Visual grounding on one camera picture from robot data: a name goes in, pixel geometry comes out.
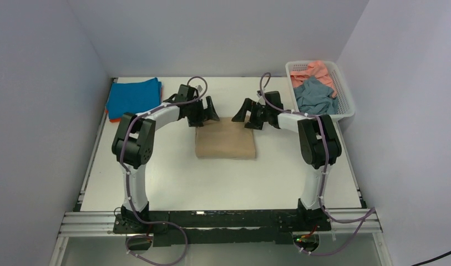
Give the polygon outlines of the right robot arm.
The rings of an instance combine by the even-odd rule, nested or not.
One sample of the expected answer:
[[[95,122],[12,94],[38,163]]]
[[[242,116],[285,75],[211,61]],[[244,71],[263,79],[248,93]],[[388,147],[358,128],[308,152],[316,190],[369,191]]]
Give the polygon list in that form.
[[[285,110],[278,91],[259,93],[264,103],[246,98],[233,122],[245,122],[245,128],[262,130],[264,123],[276,129],[284,129],[298,134],[301,156],[311,168],[305,178],[305,186],[298,200],[296,224],[309,230],[319,220],[326,220],[324,192],[331,166],[342,155],[342,145],[333,121],[329,115],[296,114]]]

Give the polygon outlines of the beige t shirt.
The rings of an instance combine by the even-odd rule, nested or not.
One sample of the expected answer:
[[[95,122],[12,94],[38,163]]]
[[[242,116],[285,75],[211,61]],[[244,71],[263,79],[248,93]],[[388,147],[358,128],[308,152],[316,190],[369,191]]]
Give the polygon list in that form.
[[[195,155],[198,158],[256,158],[254,132],[244,122],[233,122],[230,117],[209,120],[195,130]]]

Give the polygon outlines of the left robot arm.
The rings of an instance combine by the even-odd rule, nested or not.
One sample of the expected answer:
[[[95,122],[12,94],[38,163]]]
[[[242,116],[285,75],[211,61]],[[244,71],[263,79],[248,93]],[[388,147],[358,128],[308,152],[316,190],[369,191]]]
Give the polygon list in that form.
[[[121,215],[134,232],[145,231],[150,223],[145,174],[153,156],[156,131],[181,119],[186,119],[189,127],[203,127],[209,120],[220,120],[212,97],[185,84],[159,106],[139,114],[126,112],[121,117],[112,153],[124,174]]]

